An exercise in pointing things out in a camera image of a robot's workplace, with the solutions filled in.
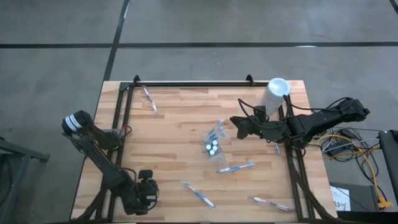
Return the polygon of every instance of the white plastic object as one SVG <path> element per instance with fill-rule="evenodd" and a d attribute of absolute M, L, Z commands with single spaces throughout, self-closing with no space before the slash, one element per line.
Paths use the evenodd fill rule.
<path fill-rule="evenodd" d="M 273 78 L 267 85 L 261 104 L 266 106 L 268 116 L 274 114 L 284 101 L 284 95 L 289 95 L 290 85 L 283 78 Z"/>

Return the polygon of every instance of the black metal frame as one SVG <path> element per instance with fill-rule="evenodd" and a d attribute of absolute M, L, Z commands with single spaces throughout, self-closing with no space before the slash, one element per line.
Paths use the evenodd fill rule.
<path fill-rule="evenodd" d="M 129 120 L 129 110 L 131 107 L 131 102 L 132 102 L 132 93 L 134 87 L 140 87 L 140 86 L 164 86 L 164 87 L 170 87 L 170 86 L 267 86 L 268 82 L 255 82 L 252 78 L 252 76 L 248 75 L 246 77 L 246 80 L 243 82 L 231 82 L 231 81 L 218 81 L 218 82 L 142 82 L 140 78 L 136 75 L 134 77 L 133 82 L 122 82 L 120 83 L 119 86 L 119 93 L 118 93 L 118 99 L 116 102 L 116 108 L 115 108 L 115 114 L 113 118 L 113 129 L 118 128 L 118 121 L 120 117 L 120 110 L 121 110 L 121 105 L 122 105 L 122 100 L 123 100 L 123 94 L 126 90 L 128 90 L 127 94 L 127 100 L 126 100 L 126 107 L 124 110 L 124 117 L 123 117 L 123 126 L 128 124 Z M 279 117 L 280 119 L 284 118 L 284 109 L 283 107 L 280 107 L 278 109 L 279 112 Z M 287 114 L 289 116 L 293 115 L 293 109 L 292 107 L 287 108 Z M 124 140 L 123 140 L 123 146 L 117 150 L 117 152 L 108 151 L 108 158 L 112 160 L 114 158 L 114 154 L 116 153 L 116 162 L 115 164 L 117 166 L 121 165 L 121 161 L 123 158 L 123 150 L 124 150 Z M 295 165 L 294 165 L 294 160 L 293 160 L 293 149 L 290 145 L 286 144 L 285 145 L 285 150 L 286 150 L 286 158 L 287 158 L 287 165 L 289 168 L 290 173 L 293 171 L 296 171 Z M 298 160 L 298 168 L 299 168 L 299 173 L 300 176 L 302 177 L 304 183 L 306 186 L 308 186 L 308 178 L 307 178 L 307 173 L 305 170 L 304 166 L 304 160 L 303 160 L 303 155 L 301 151 L 297 151 L 297 160 Z M 305 218 L 303 215 L 302 207 L 301 207 L 301 201 L 300 201 L 300 194 L 299 194 L 299 188 L 297 187 L 297 181 L 292 178 L 290 175 L 290 180 L 292 184 L 292 193 L 293 193 L 293 198 L 294 198 L 294 204 L 296 208 L 296 214 L 297 214 L 297 220 L 298 222 L 305 222 L 305 223 L 346 223 L 341 220 L 320 220 L 315 218 L 315 212 L 313 210 L 313 206 L 310 203 L 309 199 L 307 198 L 306 195 L 306 204 L 307 204 L 307 210 L 308 210 L 308 218 Z M 103 203 L 101 203 L 100 209 L 96 211 L 95 214 L 95 219 L 90 220 L 91 222 L 97 222 L 97 223 L 104 223 L 104 222 L 110 222 L 113 223 L 113 213 L 114 213 L 114 206 L 115 206 L 115 201 L 116 201 L 116 196 L 111 195 L 111 199 L 109 201 L 109 207 L 108 207 L 108 212 L 106 214 L 106 218 L 103 218 Z"/>
<path fill-rule="evenodd" d="M 0 138 L 0 150 L 5 151 L 6 155 L 15 155 L 22 159 L 19 170 L 13 183 L 11 183 L 11 189 L 8 193 L 7 199 L 4 201 L 3 206 L 5 209 L 0 214 L 0 223 L 8 223 L 9 217 L 12 214 L 12 209 L 16 202 L 17 192 L 26 174 L 29 162 L 31 159 L 38 159 L 40 162 L 47 162 L 50 154 L 42 154 L 31 149 L 27 149 L 16 144 L 10 143 L 3 138 Z"/>

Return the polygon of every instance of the concrete floor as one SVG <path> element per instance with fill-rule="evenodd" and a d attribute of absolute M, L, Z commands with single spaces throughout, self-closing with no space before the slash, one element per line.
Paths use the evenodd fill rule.
<path fill-rule="evenodd" d="M 111 43 L 122 0 L 2 0 L 0 44 Z M 137 0 L 120 42 L 398 41 L 398 15 L 377 0 Z M 93 114 L 110 49 L 0 49 L 0 136 L 40 152 L 19 196 L 16 223 L 68 220 L 83 158 L 62 118 Z M 357 128 L 397 129 L 398 47 L 119 49 L 111 80 L 305 80 L 312 106 L 359 98 Z M 376 133 L 363 132 L 366 137 Z M 398 211 L 382 152 L 377 181 Z M 332 182 L 370 185 L 355 162 L 325 161 Z"/>

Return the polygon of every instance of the wooden table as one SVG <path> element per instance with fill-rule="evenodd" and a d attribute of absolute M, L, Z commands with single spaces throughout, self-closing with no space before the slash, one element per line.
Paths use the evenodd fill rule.
<path fill-rule="evenodd" d="M 120 82 L 104 82 L 95 123 L 109 129 L 113 121 Z M 292 103 L 309 107 L 304 82 L 290 81 Z M 250 197 L 258 196 L 294 207 L 289 171 L 282 144 L 281 155 L 275 144 L 256 136 L 236 138 L 230 116 L 244 116 L 238 105 L 241 98 L 256 105 L 265 87 L 151 87 L 148 91 L 158 112 L 155 114 L 142 88 L 135 88 L 122 167 L 152 169 L 160 189 L 160 201 L 148 215 L 126 215 L 120 198 L 116 201 L 114 222 L 275 222 L 296 221 L 296 214 L 267 205 L 259 206 Z M 309 111 L 294 109 L 295 114 Z M 225 119 L 228 137 L 220 142 L 229 165 L 254 161 L 253 167 L 217 174 L 203 152 L 201 135 L 218 119 Z M 278 119 L 277 113 L 271 119 Z M 328 177 L 319 148 L 308 147 L 304 157 L 312 192 L 328 212 L 336 217 Z M 72 218 L 79 216 L 100 189 L 101 172 L 87 159 L 73 207 Z M 210 209 L 182 180 L 208 197 L 216 206 Z M 306 214 L 305 200 L 301 194 Z"/>

